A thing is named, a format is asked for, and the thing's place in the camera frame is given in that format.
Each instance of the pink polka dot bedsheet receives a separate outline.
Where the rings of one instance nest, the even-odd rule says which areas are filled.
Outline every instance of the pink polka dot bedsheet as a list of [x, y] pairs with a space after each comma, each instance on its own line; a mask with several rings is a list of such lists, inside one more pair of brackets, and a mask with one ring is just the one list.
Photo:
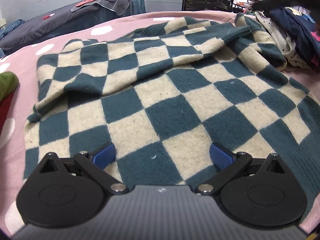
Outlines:
[[[124, 17], [24, 47], [14, 54], [0, 59], [0, 73], [12, 71], [20, 81], [0, 135], [0, 228], [6, 234], [14, 234], [23, 225], [15, 199], [23, 185], [24, 125], [33, 105], [37, 102], [36, 62], [38, 58], [45, 53], [59, 53], [71, 39], [111, 41], [135, 29], [184, 16], [213, 20], [219, 23], [234, 23], [236, 14], [219, 11], [156, 12]], [[305, 85], [320, 99], [320, 75], [316, 75], [312, 70], [288, 69], [285, 72]], [[318, 196], [313, 209], [300, 226], [306, 232], [310, 232], [319, 222], [320, 197]]]

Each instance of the dark gray bedsheet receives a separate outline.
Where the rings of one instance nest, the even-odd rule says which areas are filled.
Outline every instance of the dark gray bedsheet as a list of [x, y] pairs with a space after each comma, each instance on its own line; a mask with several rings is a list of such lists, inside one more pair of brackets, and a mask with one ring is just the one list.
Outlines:
[[[83, 7], [81, 10], [71, 13], [71, 9], [76, 4], [77, 3], [70, 4], [54, 11], [42, 14], [19, 25], [16, 29], [0, 40], [0, 48], [6, 55], [12, 54], [18, 49], [21, 49], [22, 47], [30, 45], [39, 40], [59, 26], [76, 20], [82, 15], [98, 11], [101, 8], [100, 5], [94, 4], [92, 6]], [[53, 17], [45, 20], [43, 19], [44, 16], [52, 13], [55, 14]]]
[[[117, 8], [122, 9], [124, 6], [126, 8], [121, 16], [118, 16], [116, 12], [104, 8], [99, 4], [83, 6], [75, 12], [71, 12], [71, 9], [77, 3], [45, 13], [23, 23], [0, 40], [0, 48], [6, 55], [10, 55], [25, 46], [64, 34], [81, 31], [103, 22], [130, 15], [128, 5], [121, 6], [120, 3], [115, 4]], [[132, 0], [132, 6], [133, 14], [146, 12], [144, 0]], [[55, 13], [53, 17], [43, 20], [44, 16], [52, 13]]]

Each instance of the blue cloth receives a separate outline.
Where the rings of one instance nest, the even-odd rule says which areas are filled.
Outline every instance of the blue cloth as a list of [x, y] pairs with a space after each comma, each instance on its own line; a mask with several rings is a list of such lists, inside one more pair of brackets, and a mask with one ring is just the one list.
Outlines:
[[[144, 0], [132, 0], [132, 15], [146, 13]], [[121, 17], [130, 16], [130, 5]]]
[[5, 57], [5, 56], [6, 56], [6, 54], [4, 54], [3, 50], [0, 49], [0, 58], [1, 58], [1, 57]]
[[23, 24], [24, 20], [16, 20], [13, 23], [10, 23], [9, 25], [6, 25], [5, 27], [0, 29], [0, 40], [6, 36], [9, 32], [12, 32], [16, 27], [18, 27], [20, 24]]
[[320, 71], [320, 36], [316, 24], [305, 14], [293, 14], [287, 8], [273, 9], [269, 12], [274, 20], [296, 42], [299, 56], [317, 73]]

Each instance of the teal and cream checkered knit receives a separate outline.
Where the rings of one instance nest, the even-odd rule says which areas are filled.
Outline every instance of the teal and cream checkered knit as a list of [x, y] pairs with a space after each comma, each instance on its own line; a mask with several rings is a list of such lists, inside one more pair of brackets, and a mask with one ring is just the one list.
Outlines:
[[235, 24], [183, 17], [41, 56], [25, 177], [49, 151], [69, 157], [112, 141], [116, 161], [105, 171], [129, 187], [195, 186], [216, 172], [214, 141], [258, 158], [279, 153], [310, 209], [320, 189], [318, 102], [278, 71], [285, 58], [260, 24], [243, 14]]

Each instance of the folded clothes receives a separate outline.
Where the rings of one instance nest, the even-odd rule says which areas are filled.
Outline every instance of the folded clothes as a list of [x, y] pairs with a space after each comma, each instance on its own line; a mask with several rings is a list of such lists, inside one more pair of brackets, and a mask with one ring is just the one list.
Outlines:
[[19, 79], [14, 73], [0, 73], [0, 134], [18, 84]]
[[277, 25], [272, 19], [266, 17], [262, 12], [255, 12], [256, 19], [270, 33], [275, 40], [282, 55], [294, 67], [310, 68], [306, 62], [299, 56], [296, 51], [295, 41]]
[[317, 73], [320, 71], [320, 37], [316, 24], [293, 8], [269, 11], [269, 16], [296, 42], [299, 56]]

